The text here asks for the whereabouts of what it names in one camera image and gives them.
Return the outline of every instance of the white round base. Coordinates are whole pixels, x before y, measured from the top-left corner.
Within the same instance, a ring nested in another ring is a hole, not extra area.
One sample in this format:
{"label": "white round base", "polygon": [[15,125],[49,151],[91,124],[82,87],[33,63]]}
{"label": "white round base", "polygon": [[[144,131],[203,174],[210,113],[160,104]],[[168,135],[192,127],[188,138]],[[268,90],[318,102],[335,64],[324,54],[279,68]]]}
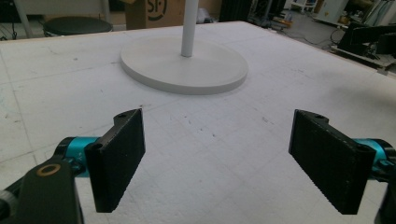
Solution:
{"label": "white round base", "polygon": [[248,74],[248,63],[222,45],[195,41],[192,57],[181,56],[181,38],[134,40],[121,51],[121,65],[135,80],[152,88],[203,95],[231,91]]}

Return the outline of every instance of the white table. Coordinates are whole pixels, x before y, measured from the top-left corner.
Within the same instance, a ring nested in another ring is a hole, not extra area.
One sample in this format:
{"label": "white table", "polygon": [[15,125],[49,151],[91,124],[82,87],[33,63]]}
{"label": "white table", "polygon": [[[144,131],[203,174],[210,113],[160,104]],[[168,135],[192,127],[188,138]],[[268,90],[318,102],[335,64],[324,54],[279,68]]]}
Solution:
{"label": "white table", "polygon": [[101,136],[143,107],[147,154],[113,214],[86,223],[373,223],[386,184],[369,181],[357,216],[342,216],[288,152],[293,111],[313,111],[350,137],[396,146],[396,80],[242,23],[197,27],[248,61],[247,81],[218,95],[157,91],[127,76],[122,47],[181,27],[0,43],[0,188],[47,159],[66,136]]}

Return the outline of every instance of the white pole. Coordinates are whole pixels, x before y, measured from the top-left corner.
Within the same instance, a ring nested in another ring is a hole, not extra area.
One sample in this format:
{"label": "white pole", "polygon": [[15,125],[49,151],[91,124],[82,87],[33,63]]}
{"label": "white pole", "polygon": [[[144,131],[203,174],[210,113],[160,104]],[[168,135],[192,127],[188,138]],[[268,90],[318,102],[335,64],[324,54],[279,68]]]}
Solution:
{"label": "white pole", "polygon": [[184,9],[183,40],[181,44],[181,56],[190,58],[194,46],[195,24],[197,22],[199,0],[186,0]]}

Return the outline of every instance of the chair seat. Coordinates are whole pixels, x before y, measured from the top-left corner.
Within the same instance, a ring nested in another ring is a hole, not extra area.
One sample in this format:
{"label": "chair seat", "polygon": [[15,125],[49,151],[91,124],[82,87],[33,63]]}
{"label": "chair seat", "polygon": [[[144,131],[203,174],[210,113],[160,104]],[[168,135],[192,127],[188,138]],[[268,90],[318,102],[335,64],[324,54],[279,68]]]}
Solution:
{"label": "chair seat", "polygon": [[85,35],[110,32],[113,26],[96,18],[61,17],[47,21],[43,25],[44,33],[48,35]]}

